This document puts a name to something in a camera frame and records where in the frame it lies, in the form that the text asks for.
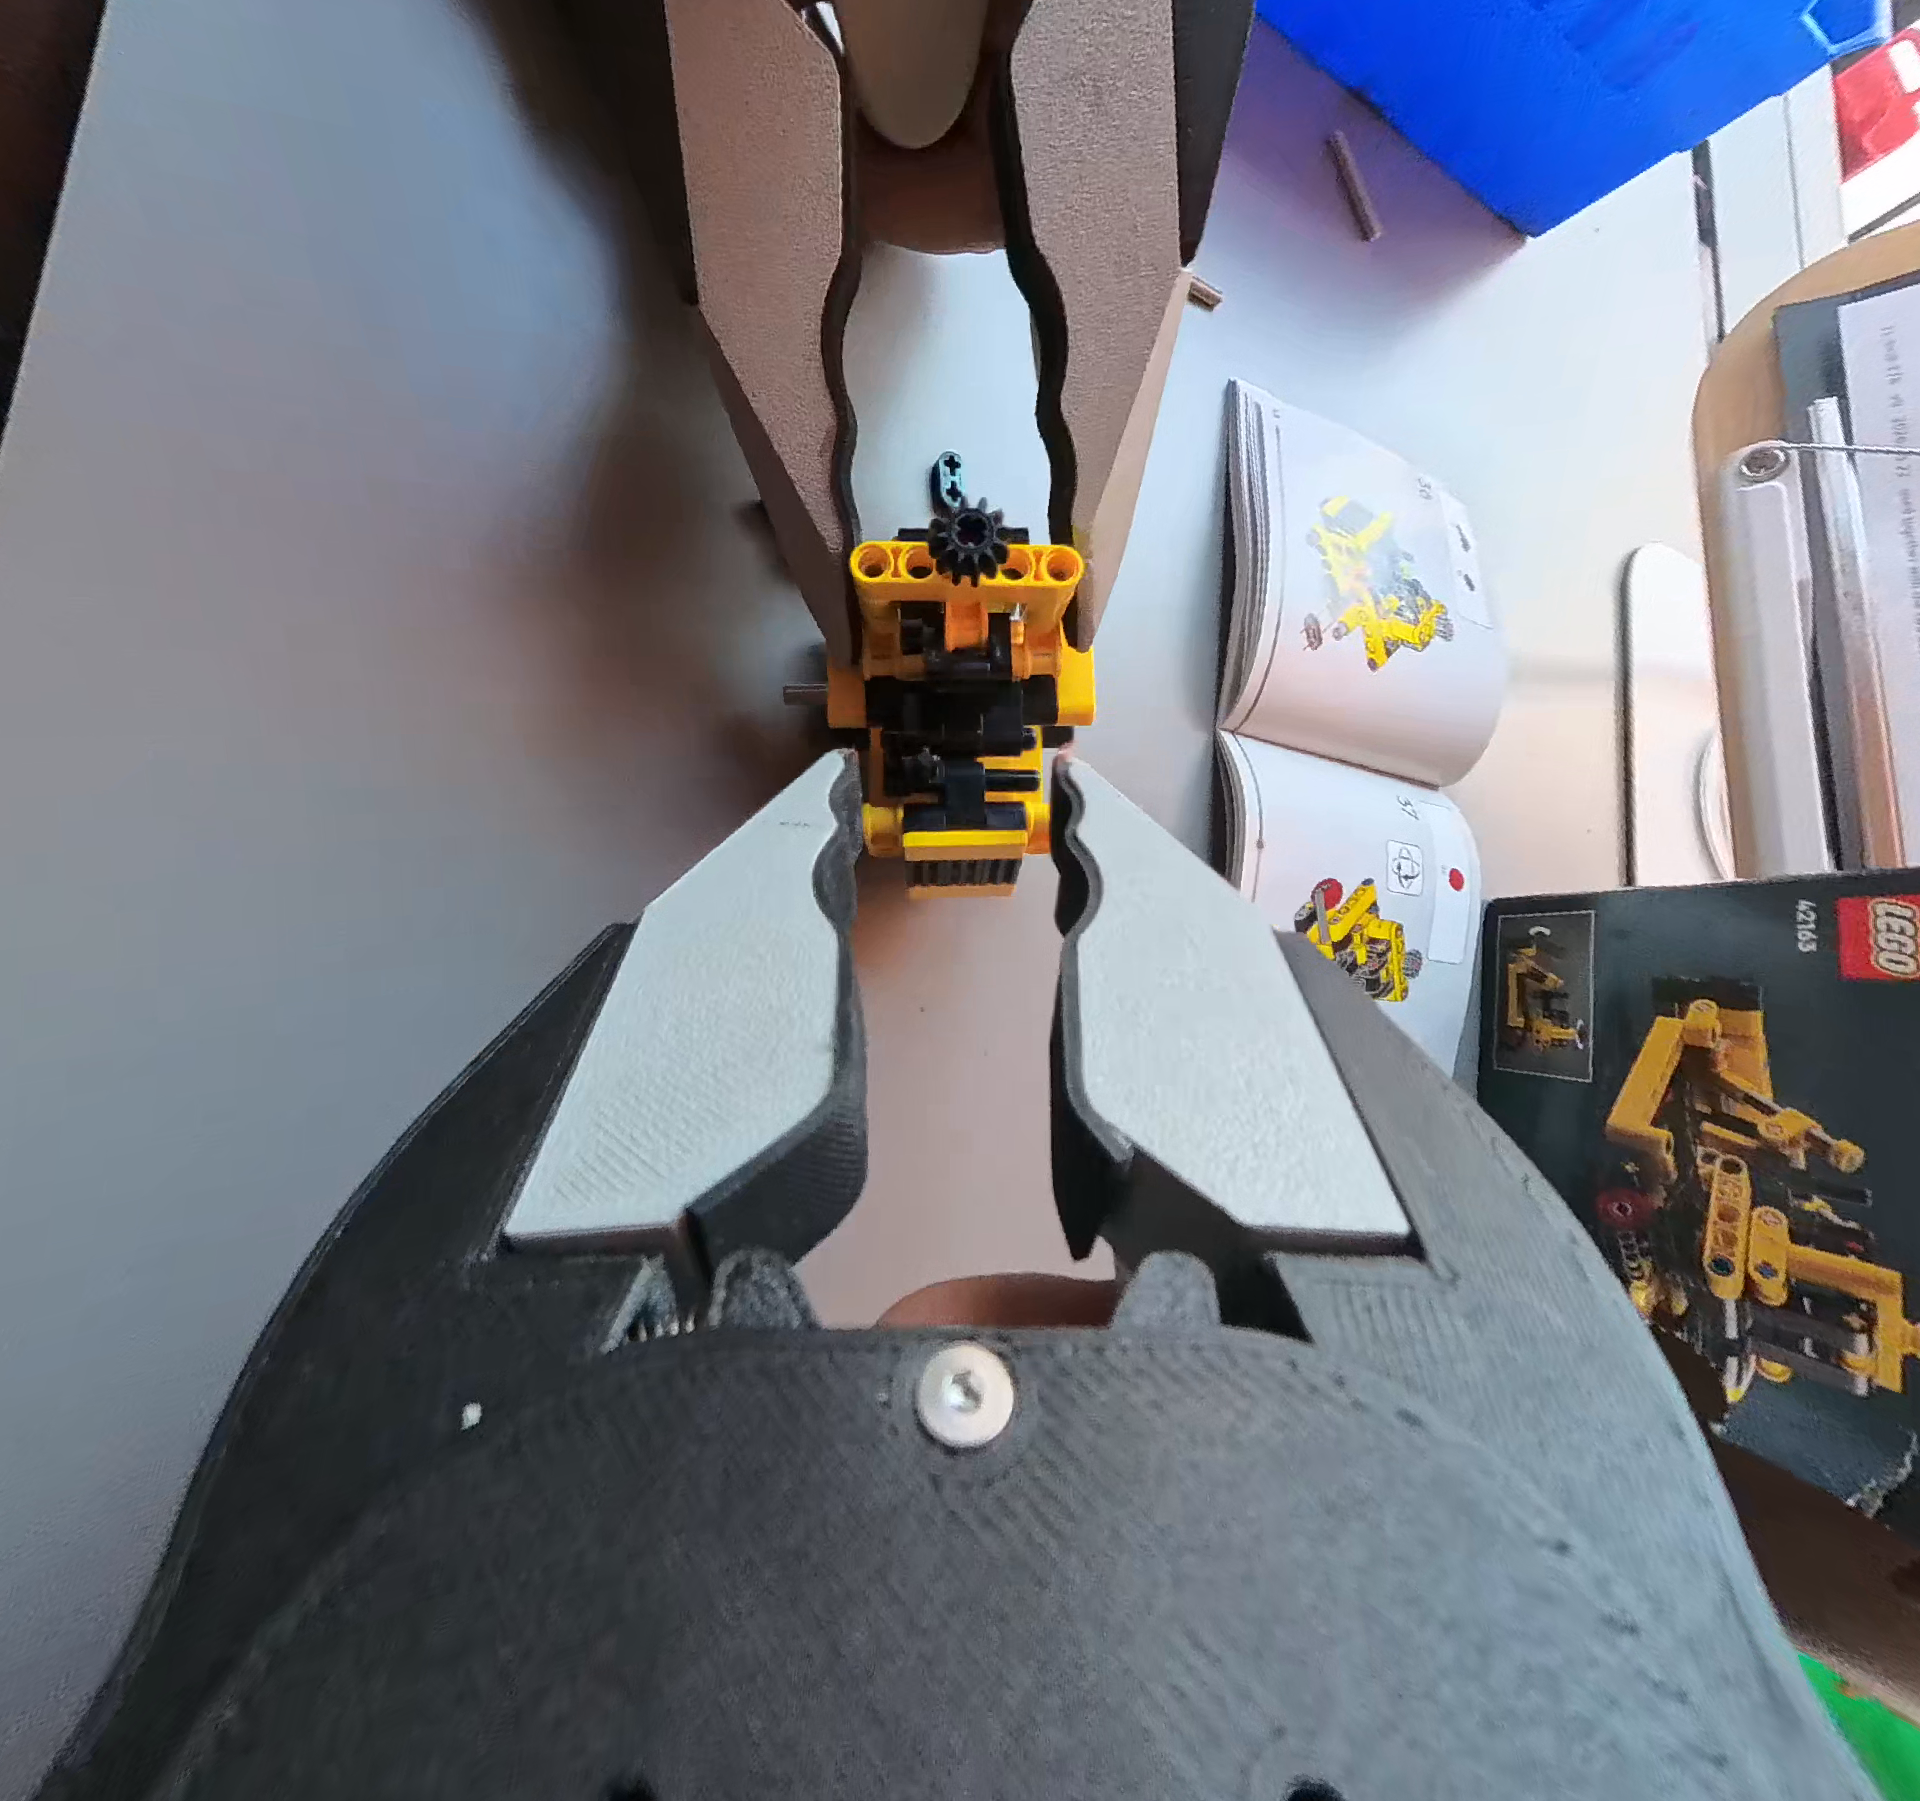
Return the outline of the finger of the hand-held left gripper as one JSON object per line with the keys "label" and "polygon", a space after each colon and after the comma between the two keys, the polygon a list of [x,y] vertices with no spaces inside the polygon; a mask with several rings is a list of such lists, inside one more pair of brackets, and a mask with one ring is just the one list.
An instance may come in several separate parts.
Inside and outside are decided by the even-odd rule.
{"label": "finger of the hand-held left gripper", "polygon": [[858,254],[838,51],[790,0],[663,0],[693,300],[808,614],[857,638],[843,334]]}
{"label": "finger of the hand-held left gripper", "polygon": [[1084,566],[1067,631],[1087,651],[1186,302],[1172,0],[1032,0],[993,116],[1006,254],[1034,329],[1048,533]]}

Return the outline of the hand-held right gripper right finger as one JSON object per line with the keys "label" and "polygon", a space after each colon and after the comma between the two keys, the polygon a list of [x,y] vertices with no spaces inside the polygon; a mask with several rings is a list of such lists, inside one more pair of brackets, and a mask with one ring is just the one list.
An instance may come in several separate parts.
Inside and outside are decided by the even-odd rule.
{"label": "hand-held right gripper right finger", "polygon": [[1071,1256],[1413,1248],[1264,917],[1076,759],[1054,772],[1051,858],[1049,1170]]}

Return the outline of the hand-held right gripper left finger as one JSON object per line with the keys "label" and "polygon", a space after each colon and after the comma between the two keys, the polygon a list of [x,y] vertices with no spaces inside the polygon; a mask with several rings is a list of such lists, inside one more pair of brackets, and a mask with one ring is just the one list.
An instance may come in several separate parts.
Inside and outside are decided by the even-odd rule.
{"label": "hand-held right gripper left finger", "polygon": [[830,752],[643,911],[502,1238],[803,1262],[867,1183],[858,766]]}

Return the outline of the yellow black lego model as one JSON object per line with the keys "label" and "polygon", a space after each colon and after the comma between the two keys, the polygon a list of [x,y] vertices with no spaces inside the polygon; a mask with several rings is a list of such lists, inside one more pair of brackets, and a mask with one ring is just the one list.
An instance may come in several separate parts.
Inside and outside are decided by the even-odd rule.
{"label": "yellow black lego model", "polygon": [[915,902],[1003,900],[1049,853],[1049,759],[1095,715],[1067,638],[1087,566],[969,496],[849,553],[852,660],[783,687],[861,765],[867,855]]}

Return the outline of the open lego instruction booklet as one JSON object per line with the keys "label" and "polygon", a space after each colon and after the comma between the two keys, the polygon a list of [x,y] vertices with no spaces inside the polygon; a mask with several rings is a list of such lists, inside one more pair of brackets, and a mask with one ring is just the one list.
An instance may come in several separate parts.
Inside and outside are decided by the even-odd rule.
{"label": "open lego instruction booklet", "polygon": [[1249,380],[1224,430],[1224,875],[1450,1072],[1481,912],[1450,789],[1507,685],[1475,527],[1440,478]]}

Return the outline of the dark lego box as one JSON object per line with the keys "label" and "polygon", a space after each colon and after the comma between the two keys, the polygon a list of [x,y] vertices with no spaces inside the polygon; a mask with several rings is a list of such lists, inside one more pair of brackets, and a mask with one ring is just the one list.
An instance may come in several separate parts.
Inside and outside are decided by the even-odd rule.
{"label": "dark lego box", "polygon": [[1915,1541],[1915,871],[1493,902],[1475,1094],[1721,1435]]}

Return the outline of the person's left hand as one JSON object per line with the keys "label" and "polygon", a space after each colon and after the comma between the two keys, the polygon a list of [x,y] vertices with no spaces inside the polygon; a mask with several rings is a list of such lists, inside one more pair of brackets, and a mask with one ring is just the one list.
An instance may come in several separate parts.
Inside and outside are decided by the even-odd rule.
{"label": "person's left hand", "polygon": [[1003,250],[988,104],[978,94],[940,139],[904,147],[854,116],[861,237],[930,256]]}

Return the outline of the person's right hand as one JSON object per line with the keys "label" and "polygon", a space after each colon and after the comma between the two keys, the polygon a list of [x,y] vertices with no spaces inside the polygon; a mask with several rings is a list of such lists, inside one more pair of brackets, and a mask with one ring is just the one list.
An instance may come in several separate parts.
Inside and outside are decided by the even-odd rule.
{"label": "person's right hand", "polygon": [[1034,1331],[1101,1329],[1120,1300],[1113,1279],[1043,1274],[955,1278],[917,1289],[883,1309],[879,1329]]}

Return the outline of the blue plastic bin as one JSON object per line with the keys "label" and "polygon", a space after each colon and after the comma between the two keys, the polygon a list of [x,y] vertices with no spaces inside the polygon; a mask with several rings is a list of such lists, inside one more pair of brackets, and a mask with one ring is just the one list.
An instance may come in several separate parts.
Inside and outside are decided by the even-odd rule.
{"label": "blue plastic bin", "polygon": [[1255,0],[1255,10],[1530,237],[1888,38],[1888,0]]}

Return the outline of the red white carton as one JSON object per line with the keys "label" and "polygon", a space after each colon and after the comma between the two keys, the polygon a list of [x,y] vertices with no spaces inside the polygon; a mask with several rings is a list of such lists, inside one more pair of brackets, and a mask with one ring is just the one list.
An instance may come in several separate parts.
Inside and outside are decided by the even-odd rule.
{"label": "red white carton", "polygon": [[1915,216],[1918,28],[1834,74],[1839,210],[1848,241]]}

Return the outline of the silver metal bar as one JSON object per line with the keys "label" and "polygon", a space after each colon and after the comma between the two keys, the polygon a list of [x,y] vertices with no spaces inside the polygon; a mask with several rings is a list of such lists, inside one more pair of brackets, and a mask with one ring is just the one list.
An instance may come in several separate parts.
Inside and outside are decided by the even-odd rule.
{"label": "silver metal bar", "polygon": [[1741,876],[1832,864],[1811,701],[1811,563],[1797,456],[1767,440],[1717,484],[1708,588],[1723,754]]}

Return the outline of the brown fabric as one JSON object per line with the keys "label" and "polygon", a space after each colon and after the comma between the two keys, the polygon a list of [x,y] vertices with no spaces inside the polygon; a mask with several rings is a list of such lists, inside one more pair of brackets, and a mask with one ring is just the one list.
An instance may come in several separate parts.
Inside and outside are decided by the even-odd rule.
{"label": "brown fabric", "polygon": [[106,0],[1,0],[1,407],[26,346]]}

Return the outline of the white printed paper sheet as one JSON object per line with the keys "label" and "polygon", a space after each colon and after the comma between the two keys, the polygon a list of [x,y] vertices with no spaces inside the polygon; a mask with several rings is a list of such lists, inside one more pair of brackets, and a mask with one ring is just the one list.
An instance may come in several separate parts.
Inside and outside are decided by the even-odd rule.
{"label": "white printed paper sheet", "polygon": [[1918,863],[1918,279],[1855,295],[1837,311],[1855,560],[1870,681],[1862,789],[1895,858]]}

